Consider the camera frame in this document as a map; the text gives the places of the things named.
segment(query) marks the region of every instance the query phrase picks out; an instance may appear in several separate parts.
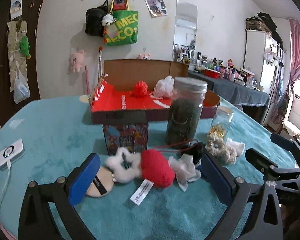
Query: teal blanket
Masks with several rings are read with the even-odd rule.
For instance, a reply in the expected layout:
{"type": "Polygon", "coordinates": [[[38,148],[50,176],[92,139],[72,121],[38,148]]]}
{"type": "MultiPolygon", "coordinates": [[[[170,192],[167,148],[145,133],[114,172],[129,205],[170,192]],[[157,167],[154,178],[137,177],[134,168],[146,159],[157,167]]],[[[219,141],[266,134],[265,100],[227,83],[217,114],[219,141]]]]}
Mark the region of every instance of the teal blanket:
{"type": "MultiPolygon", "coordinates": [[[[293,156],[270,141],[270,133],[222,100],[222,105],[234,110],[229,137],[244,142],[246,149],[255,148],[280,168],[295,166],[293,156]]],[[[206,140],[211,119],[200,120],[196,138],[206,140]]],[[[166,122],[149,124],[148,147],[165,145],[166,122]]],[[[45,99],[29,103],[0,130],[0,150],[22,139],[23,157],[12,164],[11,180],[3,199],[0,221],[15,236],[18,235],[20,208],[26,187],[31,180],[39,184],[54,182],[59,176],[68,176],[91,153],[99,154],[101,162],[107,158],[102,126],[91,123],[88,105],[79,97],[45,99]],[[9,124],[24,119],[16,129],[9,124]]],[[[249,164],[244,155],[228,167],[233,176],[247,182],[263,184],[262,174],[249,164]]],[[[0,171],[0,194],[8,171],[0,171]]],[[[221,218],[226,206],[221,204],[203,179],[188,185],[183,192],[177,182],[166,189],[152,188],[140,206],[130,197],[140,186],[136,179],[129,184],[115,184],[103,198],[84,197],[75,206],[83,222],[98,240],[119,239],[204,239],[221,218]]],[[[239,236],[249,214],[246,207],[233,238],[239,236]]],[[[65,239],[70,239],[54,204],[51,210],[65,239]]]]}

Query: metal jar lid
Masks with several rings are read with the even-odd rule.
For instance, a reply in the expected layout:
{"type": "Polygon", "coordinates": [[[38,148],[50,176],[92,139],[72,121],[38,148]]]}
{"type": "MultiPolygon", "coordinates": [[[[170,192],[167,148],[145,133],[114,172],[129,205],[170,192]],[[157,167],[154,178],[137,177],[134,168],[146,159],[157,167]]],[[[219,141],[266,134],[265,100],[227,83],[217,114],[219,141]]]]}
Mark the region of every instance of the metal jar lid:
{"type": "Polygon", "coordinates": [[[188,77],[176,77],[174,79],[174,87],[180,90],[188,90],[191,93],[204,94],[207,92],[208,83],[188,77]]]}
{"type": "Polygon", "coordinates": [[[225,107],[225,106],[218,106],[217,114],[223,114],[232,119],[234,112],[232,109],[225,107]]]}

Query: pink stuffed animal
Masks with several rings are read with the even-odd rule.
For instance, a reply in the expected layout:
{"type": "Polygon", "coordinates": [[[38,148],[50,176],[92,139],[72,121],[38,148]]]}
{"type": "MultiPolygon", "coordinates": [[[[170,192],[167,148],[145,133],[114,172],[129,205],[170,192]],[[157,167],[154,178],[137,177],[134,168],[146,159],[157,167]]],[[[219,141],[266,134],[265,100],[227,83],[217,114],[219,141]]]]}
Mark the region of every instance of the pink stuffed animal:
{"type": "Polygon", "coordinates": [[[150,59],[150,53],[149,54],[139,54],[137,59],[150,59]]]}
{"type": "Polygon", "coordinates": [[[83,67],[84,61],[84,50],[81,49],[70,56],[70,64],[73,73],[80,72],[81,68],[83,67]]]}

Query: black backpack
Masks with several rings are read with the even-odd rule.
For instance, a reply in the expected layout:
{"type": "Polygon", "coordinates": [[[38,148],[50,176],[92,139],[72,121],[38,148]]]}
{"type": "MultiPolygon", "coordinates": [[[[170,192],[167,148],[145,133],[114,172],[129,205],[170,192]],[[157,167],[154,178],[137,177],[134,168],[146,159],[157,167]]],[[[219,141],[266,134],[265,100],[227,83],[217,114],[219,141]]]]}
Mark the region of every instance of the black backpack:
{"type": "Polygon", "coordinates": [[[103,5],[97,8],[91,8],[86,12],[86,34],[89,36],[99,36],[103,37],[103,26],[101,21],[103,17],[108,14],[108,0],[106,0],[103,5]]]}

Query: red yarn ball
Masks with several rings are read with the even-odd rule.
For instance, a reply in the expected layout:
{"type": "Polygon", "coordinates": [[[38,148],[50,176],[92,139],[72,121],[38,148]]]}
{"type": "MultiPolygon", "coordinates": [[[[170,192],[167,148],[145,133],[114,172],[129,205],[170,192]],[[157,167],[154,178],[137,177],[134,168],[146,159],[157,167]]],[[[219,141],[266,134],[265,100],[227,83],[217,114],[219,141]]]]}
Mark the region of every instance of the red yarn ball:
{"type": "Polygon", "coordinates": [[[137,84],[134,85],[133,94],[136,97],[144,97],[148,94],[148,85],[144,81],[139,81],[137,84]]]}

